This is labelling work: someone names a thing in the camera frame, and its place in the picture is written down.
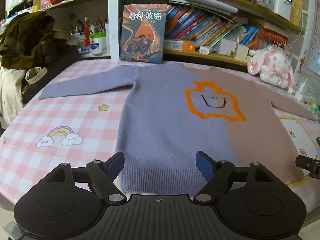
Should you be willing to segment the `row of colourful books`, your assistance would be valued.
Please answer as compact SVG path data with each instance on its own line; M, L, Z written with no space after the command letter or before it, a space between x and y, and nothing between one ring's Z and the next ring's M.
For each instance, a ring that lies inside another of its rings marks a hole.
M216 51L222 38L250 46L259 28L247 25L227 12L220 13L187 4L169 4L165 25L165 38L188 40Z

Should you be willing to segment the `green yellow eraser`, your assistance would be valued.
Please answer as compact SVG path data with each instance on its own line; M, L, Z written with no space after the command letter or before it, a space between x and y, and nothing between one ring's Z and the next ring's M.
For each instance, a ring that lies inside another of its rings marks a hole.
M315 103L311 104L310 105L310 111L313 113L313 114L316 114L319 112L319 106L316 105Z

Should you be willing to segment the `wooden bookshelf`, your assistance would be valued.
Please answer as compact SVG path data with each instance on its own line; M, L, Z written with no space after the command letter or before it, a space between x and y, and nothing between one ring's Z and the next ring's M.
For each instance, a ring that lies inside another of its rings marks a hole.
M272 45L298 57L304 0L108 0L113 59L245 65Z

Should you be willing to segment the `white card box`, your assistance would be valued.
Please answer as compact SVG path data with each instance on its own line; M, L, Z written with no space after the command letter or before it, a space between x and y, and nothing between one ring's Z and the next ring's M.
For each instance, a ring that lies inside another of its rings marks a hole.
M217 53L220 55L234 57L237 42L222 38L219 42Z

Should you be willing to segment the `white tablet on books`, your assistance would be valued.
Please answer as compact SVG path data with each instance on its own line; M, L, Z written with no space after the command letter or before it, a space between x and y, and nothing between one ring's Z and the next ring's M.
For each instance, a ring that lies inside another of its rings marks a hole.
M221 9L223 11L227 11L233 14L239 12L238 8L231 6L227 3L220 2L218 0L186 0L186 1L200 3L202 5L208 5L210 7L215 7L217 9Z

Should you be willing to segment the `red orange book set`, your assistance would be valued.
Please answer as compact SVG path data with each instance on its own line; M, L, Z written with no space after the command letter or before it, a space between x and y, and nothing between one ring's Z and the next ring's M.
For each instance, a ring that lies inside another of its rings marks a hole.
M270 29L265 29L260 27L258 33L254 38L255 44L253 44L253 49L265 49L268 46L275 45L283 47L287 44L288 38Z

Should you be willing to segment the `white wristwatch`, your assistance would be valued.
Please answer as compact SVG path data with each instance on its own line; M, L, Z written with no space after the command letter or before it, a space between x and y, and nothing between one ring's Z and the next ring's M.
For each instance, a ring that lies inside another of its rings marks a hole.
M34 85L35 83L39 82L47 73L48 70L46 67L35 67L26 72L25 80L28 85Z

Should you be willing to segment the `Harry Potter book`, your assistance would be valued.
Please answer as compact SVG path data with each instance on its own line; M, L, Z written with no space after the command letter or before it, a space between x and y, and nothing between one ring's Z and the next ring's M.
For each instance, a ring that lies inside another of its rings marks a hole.
M161 63L166 15L166 4L124 5L121 61Z

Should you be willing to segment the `white orange box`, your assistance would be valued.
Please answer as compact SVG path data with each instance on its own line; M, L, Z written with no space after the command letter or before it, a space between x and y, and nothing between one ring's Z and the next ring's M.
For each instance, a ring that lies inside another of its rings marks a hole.
M165 39L163 48L168 50L195 52L196 44L188 40Z

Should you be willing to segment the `small white adapter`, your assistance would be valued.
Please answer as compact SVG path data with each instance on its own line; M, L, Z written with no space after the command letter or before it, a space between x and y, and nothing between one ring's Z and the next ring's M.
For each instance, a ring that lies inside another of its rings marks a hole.
M210 46L200 46L199 52L204 55L209 55L213 52Z

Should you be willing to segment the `pink checkered desk mat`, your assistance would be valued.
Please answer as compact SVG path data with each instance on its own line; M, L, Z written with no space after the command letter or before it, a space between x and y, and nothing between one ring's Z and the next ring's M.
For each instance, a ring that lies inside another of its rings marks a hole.
M150 66L111 60L78 62L49 85L106 72L122 65ZM194 69L213 68L183 65ZM248 74L220 70L290 98L285 91L268 87ZM37 94L1 136L1 194L15 203L59 163L84 166L93 160L106 160L118 152L118 128L130 89L124 86L97 94L47 99L40 99L42 91ZM308 135L308 144L315 144L319 136L319 123L315 116L314 120L309 120L279 109L275 114L292 141L300 138L297 131L301 130ZM308 183L303 174L301 179L287 184L304 200L308 211L319 205L319 183Z

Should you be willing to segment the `beige paper box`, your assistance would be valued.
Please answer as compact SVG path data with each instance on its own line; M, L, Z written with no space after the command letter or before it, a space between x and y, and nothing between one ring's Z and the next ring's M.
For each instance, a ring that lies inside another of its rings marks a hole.
M246 62L248 51L249 51L249 48L247 46L244 46L244 45L238 43L236 45L234 58L236 60Z

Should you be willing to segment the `purple and brown knit sweater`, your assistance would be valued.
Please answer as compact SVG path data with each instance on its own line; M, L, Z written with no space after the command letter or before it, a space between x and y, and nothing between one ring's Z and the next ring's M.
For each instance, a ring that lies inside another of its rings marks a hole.
M275 110L314 120L305 107L252 81L217 68L180 63L117 66L46 86L40 99L89 95L129 86L116 150L125 192L195 195L205 184L196 167L203 151L244 166L257 161L283 182L303 177L298 155Z

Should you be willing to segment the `white pen holder jar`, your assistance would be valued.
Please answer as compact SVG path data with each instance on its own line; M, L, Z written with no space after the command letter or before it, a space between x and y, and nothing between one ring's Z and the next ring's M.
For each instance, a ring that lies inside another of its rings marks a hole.
M107 53L106 33L104 31L91 34L89 41L92 55L103 55Z

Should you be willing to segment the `white pink plush bunny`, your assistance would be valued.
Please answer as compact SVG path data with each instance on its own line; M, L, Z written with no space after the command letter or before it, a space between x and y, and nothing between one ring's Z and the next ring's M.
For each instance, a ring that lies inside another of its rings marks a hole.
M249 50L248 55L251 57L247 62L250 75L259 75L264 83L282 89L294 87L291 58L285 54L283 48L270 45L265 49Z

